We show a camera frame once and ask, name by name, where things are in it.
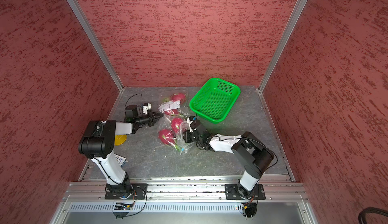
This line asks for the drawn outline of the aluminium rail frame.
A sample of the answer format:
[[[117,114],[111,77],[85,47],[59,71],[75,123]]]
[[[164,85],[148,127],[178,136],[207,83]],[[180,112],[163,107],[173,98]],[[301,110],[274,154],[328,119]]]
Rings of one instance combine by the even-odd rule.
[[[144,200],[106,200],[103,181],[71,182],[64,194],[52,224],[63,224],[71,212],[147,212],[243,213],[244,205],[259,209],[260,204],[295,203],[304,224],[318,221],[302,183],[292,182],[287,175],[265,175],[262,184],[265,200],[227,200],[226,184],[237,184],[238,176],[205,176],[176,178],[143,178],[131,184],[147,184]]]

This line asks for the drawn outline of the rear bag lower dragon fruit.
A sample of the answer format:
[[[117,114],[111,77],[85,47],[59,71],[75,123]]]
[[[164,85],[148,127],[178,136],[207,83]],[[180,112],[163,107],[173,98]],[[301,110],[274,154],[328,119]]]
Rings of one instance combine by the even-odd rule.
[[[170,115],[170,116],[178,116],[178,115],[180,115],[180,112],[178,109],[170,109],[170,110],[165,110],[164,114]]]

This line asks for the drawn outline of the small printed packet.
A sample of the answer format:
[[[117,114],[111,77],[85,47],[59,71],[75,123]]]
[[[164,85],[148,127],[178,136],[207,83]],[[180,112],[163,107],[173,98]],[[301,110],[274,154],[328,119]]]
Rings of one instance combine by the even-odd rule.
[[[127,162],[127,158],[125,158],[125,157],[123,157],[123,156],[120,156],[120,155],[115,154],[115,157],[116,157],[116,159],[117,159],[117,161],[118,161],[118,163],[119,163],[119,165],[120,165],[121,167],[123,167],[124,164]]]

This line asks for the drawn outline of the clear zip-top bag rear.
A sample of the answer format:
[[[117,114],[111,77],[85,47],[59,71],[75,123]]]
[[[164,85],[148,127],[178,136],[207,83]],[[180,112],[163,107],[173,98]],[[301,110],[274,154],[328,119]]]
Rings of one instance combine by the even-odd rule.
[[[183,116],[188,113],[187,102],[185,90],[164,91],[159,98],[158,111],[169,116]]]

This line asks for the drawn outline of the clear zip-top bag front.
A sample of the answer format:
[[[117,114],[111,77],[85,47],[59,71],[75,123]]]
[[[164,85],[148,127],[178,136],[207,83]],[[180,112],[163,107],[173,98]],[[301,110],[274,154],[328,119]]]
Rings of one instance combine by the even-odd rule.
[[[162,129],[170,129],[173,131],[172,127],[171,127],[171,121],[173,118],[175,117],[179,117],[179,116],[169,116],[169,115],[166,115],[164,116],[159,122],[158,122],[158,133],[160,130]],[[194,146],[194,143],[186,143],[184,140],[183,140],[183,132],[187,129],[188,127],[188,124],[187,124],[187,120],[184,119],[184,122],[181,124],[181,129],[180,129],[180,132],[179,133],[175,133],[175,136],[176,136],[176,139],[177,139],[177,145],[179,146],[179,150],[175,150],[174,148],[170,147],[170,146],[167,146],[167,145],[164,145],[160,140],[159,140],[159,136],[158,136],[158,133],[157,133],[157,140],[159,141],[159,143],[161,143],[162,145],[164,146],[167,146],[167,147],[170,147],[171,149],[174,149],[175,151],[177,151],[180,155],[185,155],[187,154],[190,149]]]

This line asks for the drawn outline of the green plastic basket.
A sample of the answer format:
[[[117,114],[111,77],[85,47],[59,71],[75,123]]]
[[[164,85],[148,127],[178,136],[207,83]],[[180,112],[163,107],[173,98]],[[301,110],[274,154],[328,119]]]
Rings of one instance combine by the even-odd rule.
[[[207,121],[224,121],[241,94],[240,88],[220,78],[209,79],[190,101],[190,109]]]

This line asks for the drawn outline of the corner aluminium profile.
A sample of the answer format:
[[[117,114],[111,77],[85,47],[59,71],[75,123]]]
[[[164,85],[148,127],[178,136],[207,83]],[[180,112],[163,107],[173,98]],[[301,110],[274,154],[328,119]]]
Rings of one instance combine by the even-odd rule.
[[[287,42],[306,6],[306,3],[307,3],[308,0],[297,0],[296,3],[295,3],[295,6],[292,10],[292,13],[289,17],[289,20],[285,26],[285,29],[282,33],[282,36],[279,40],[279,43],[276,47],[276,50],[272,56],[272,59],[267,67],[267,70],[264,74],[264,77],[258,87],[258,93],[259,94],[263,94],[264,93],[264,90],[265,90],[265,87],[266,85],[268,84],[269,82],[269,79],[273,73],[273,71],[275,70],[275,67],[283,53],[283,50],[285,49],[286,45],[287,45]]]
[[[74,15],[76,16],[78,22],[82,26],[84,32],[86,33],[87,37],[89,38],[90,42],[92,43],[94,49],[96,50],[97,54],[99,55],[99,58],[101,59],[102,63],[104,64],[105,68],[107,69],[111,79],[114,81],[116,87],[118,88],[119,92],[124,91],[124,85],[119,78],[117,72],[115,71],[110,59],[108,58],[108,55],[106,54],[102,44],[100,43],[96,33],[94,32],[92,26],[90,25],[85,13],[83,12],[79,2],[77,0],[66,0],[69,4],[70,8],[72,9]]]

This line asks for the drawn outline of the white paper card rear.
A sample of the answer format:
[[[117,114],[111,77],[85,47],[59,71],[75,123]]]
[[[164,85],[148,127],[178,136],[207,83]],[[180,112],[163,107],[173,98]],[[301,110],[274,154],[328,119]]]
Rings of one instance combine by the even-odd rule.
[[[159,106],[159,112],[164,113],[165,110],[170,109],[179,109],[180,108],[180,102],[164,102]]]

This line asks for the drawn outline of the yellow cup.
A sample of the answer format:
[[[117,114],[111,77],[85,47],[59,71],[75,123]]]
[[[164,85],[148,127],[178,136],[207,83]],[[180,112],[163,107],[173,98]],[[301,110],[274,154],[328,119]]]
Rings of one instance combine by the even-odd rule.
[[[120,145],[122,145],[123,143],[125,143],[126,140],[127,140],[127,135],[116,135],[116,136],[115,136],[114,145],[115,145],[115,146],[120,146]]]

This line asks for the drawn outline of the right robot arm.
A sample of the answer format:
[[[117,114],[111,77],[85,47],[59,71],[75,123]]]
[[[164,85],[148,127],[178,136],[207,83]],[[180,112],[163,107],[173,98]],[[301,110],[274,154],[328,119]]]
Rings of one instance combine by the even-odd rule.
[[[182,126],[186,143],[195,143],[197,148],[205,151],[234,154],[245,170],[236,185],[241,199],[253,198],[254,189],[265,171],[272,167],[273,160],[278,161],[276,154],[250,132],[238,136],[213,134],[195,116],[189,117]]]

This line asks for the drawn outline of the right corner aluminium profile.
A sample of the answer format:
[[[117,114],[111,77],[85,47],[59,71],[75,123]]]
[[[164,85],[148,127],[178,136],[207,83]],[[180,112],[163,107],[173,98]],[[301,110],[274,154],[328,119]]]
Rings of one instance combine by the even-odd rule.
[[[266,85],[268,84],[269,82],[269,79],[273,73],[273,71],[275,70],[275,67],[283,53],[283,50],[285,49],[286,45],[287,45],[287,42],[306,6],[306,3],[307,3],[308,0],[297,0],[296,3],[295,3],[295,6],[292,10],[292,13],[289,17],[289,20],[285,26],[285,29],[282,33],[282,36],[279,40],[279,43],[276,47],[276,50],[272,56],[272,59],[267,67],[267,70],[264,74],[264,77],[258,87],[258,93],[259,94],[263,94],[264,93],[264,90],[265,90],[265,87]]]

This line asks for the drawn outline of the left corner aluminium profile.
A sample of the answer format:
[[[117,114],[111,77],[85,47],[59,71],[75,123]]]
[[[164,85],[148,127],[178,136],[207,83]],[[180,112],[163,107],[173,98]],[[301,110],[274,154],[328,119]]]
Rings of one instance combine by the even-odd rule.
[[[83,12],[79,2],[77,0],[66,0],[69,4],[70,8],[72,9],[74,15],[76,16],[78,22],[82,26],[84,32],[86,33],[87,37],[89,38],[90,42],[92,43],[94,49],[96,50],[97,54],[99,55],[99,58],[101,59],[102,63],[104,64],[105,68],[107,69],[111,79],[114,81],[116,87],[118,88],[119,92],[124,91],[124,85],[119,78],[117,72],[115,71],[110,59],[108,58],[108,55],[106,54],[102,44],[100,43],[96,33],[94,32],[92,26],[90,25],[85,13]]]

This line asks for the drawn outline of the clear zip-top bag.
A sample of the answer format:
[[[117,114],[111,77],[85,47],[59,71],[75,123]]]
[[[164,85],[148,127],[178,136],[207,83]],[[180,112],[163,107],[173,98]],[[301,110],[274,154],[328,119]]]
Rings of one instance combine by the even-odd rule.
[[[171,121],[173,118],[175,117],[179,117],[179,116],[169,116],[169,115],[166,115],[164,116],[159,122],[158,122],[158,133],[160,130],[162,129],[170,129],[173,131],[172,127],[171,127]],[[162,145],[164,146],[167,146],[167,147],[170,147],[171,149],[174,149],[175,151],[177,151],[180,155],[185,155],[187,154],[190,149],[194,146],[194,143],[186,143],[184,140],[183,140],[183,132],[187,129],[188,127],[188,124],[187,124],[187,120],[184,119],[184,122],[181,124],[181,129],[180,129],[180,132],[179,133],[175,133],[175,136],[176,136],[176,139],[177,139],[177,145],[179,146],[179,150],[175,150],[174,148],[170,147],[170,146],[167,146],[167,145],[164,145],[160,140],[159,140],[159,136],[158,136],[158,133],[157,133],[157,140],[159,141],[159,143],[161,143]]]
[[[188,113],[187,102],[185,90],[164,91],[159,98],[158,111],[169,116],[183,116]]]

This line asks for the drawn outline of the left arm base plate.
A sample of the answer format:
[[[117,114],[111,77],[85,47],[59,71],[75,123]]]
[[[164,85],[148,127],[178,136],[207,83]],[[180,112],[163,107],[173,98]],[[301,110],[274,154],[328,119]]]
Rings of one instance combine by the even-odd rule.
[[[144,200],[146,198],[147,184],[120,184],[105,187],[106,200]]]

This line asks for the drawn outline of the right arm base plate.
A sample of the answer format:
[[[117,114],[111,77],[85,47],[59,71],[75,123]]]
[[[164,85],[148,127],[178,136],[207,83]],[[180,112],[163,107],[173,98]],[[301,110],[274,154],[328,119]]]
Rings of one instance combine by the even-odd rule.
[[[227,200],[265,200],[265,192],[262,184],[256,184],[250,191],[240,184],[226,184],[225,196]]]

